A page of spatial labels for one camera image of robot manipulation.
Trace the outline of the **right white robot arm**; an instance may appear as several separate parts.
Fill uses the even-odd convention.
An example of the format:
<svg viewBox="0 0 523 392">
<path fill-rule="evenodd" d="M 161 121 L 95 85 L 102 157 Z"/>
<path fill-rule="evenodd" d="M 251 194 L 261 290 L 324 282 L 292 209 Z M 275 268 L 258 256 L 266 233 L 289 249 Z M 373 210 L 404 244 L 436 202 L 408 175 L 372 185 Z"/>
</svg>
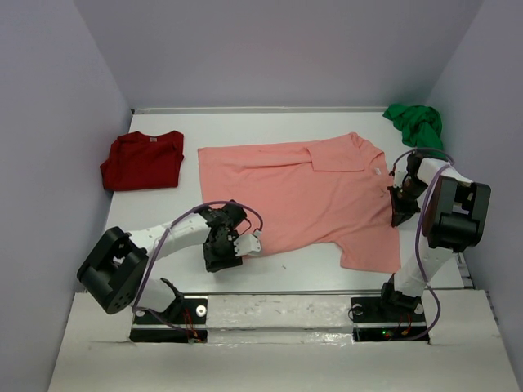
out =
<svg viewBox="0 0 523 392">
<path fill-rule="evenodd" d="M 383 309 L 402 314 L 416 310 L 424 290 L 454 254 L 480 242 L 491 196 L 489 185 L 461 175 L 441 150 L 417 148 L 403 156 L 406 173 L 388 188 L 391 225 L 418 215 L 414 251 L 380 295 Z"/>
</svg>

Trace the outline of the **pink t-shirt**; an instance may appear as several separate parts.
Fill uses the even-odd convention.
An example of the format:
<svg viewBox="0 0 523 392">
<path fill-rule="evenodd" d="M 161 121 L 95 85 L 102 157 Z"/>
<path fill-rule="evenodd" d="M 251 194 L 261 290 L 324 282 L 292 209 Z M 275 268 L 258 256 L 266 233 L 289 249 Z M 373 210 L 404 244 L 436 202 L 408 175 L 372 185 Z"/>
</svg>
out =
<svg viewBox="0 0 523 392">
<path fill-rule="evenodd" d="M 198 156 L 204 201 L 235 200 L 261 215 L 263 255 L 334 243 L 345 269 L 392 274 L 400 268 L 386 157 L 358 134 L 207 147 Z"/>
</svg>

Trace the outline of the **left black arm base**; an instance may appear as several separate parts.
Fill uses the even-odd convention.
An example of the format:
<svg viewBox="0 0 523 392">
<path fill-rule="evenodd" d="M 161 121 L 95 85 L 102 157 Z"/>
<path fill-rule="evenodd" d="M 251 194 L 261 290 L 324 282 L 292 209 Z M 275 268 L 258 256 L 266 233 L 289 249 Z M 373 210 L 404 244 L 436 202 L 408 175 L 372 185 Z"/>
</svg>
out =
<svg viewBox="0 0 523 392">
<path fill-rule="evenodd" d="M 205 343 L 208 297 L 186 295 L 165 278 L 145 286 L 133 316 L 129 339 L 135 343 Z"/>
</svg>

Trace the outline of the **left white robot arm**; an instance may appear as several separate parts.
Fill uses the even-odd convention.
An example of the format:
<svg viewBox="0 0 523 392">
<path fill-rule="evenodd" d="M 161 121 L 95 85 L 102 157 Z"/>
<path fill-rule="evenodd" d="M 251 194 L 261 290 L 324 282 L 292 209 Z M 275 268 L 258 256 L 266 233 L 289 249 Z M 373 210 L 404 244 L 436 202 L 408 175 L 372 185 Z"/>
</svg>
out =
<svg viewBox="0 0 523 392">
<path fill-rule="evenodd" d="M 125 232 L 106 230 L 77 272 L 77 279 L 107 314 L 131 307 L 134 315 L 151 314 L 171 322 L 185 308 L 184 295 L 168 279 L 152 278 L 157 261 L 182 249 L 200 246 L 208 272 L 240 266 L 262 245 L 260 229 L 239 226 L 251 208 L 233 200 L 198 205 L 155 227 Z"/>
</svg>

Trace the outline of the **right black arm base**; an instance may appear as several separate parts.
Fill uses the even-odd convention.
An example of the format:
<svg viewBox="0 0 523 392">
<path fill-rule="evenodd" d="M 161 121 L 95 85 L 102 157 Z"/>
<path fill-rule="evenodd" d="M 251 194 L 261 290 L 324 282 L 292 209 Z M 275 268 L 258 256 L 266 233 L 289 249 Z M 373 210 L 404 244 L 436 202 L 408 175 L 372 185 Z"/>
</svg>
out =
<svg viewBox="0 0 523 392">
<path fill-rule="evenodd" d="M 384 283 L 379 294 L 351 298 L 347 312 L 355 342 L 429 341 L 419 296 L 406 296 Z"/>
</svg>

